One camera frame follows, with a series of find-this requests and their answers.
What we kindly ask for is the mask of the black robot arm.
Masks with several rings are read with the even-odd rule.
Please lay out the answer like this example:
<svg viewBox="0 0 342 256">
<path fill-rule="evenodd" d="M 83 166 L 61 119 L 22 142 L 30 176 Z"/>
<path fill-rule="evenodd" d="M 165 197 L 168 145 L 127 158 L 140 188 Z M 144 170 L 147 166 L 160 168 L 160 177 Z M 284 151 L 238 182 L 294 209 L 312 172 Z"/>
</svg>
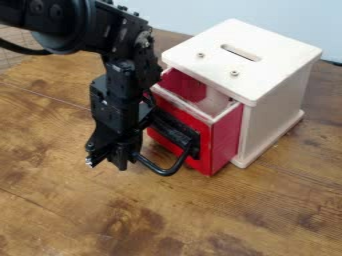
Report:
<svg viewBox="0 0 342 256">
<path fill-rule="evenodd" d="M 85 143 L 85 163 L 111 162 L 124 171 L 140 152 L 153 108 L 149 88 L 160 80 L 152 28 L 112 0 L 0 0 L 0 23 L 28 30 L 38 50 L 0 39 L 0 47 L 26 55 L 100 55 L 105 73 L 89 85 L 96 123 Z"/>
</svg>

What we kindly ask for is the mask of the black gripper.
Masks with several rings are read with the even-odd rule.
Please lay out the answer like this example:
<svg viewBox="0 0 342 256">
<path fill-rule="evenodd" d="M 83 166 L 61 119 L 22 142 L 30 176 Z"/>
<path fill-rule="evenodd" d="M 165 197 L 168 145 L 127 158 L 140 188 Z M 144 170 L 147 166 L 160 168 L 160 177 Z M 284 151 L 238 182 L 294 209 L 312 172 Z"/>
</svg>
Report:
<svg viewBox="0 0 342 256">
<path fill-rule="evenodd" d="M 105 76 L 99 76 L 89 85 L 91 114 L 95 120 L 95 131 L 85 143 L 85 164 L 95 168 L 103 161 L 108 160 L 120 171 L 127 170 L 128 161 L 135 163 L 140 155 L 143 145 L 143 130 L 148 126 L 148 114 L 152 106 L 141 101 L 139 103 L 136 129 L 119 131 L 119 125 L 128 118 L 121 118 L 109 98 L 105 88 Z"/>
</svg>

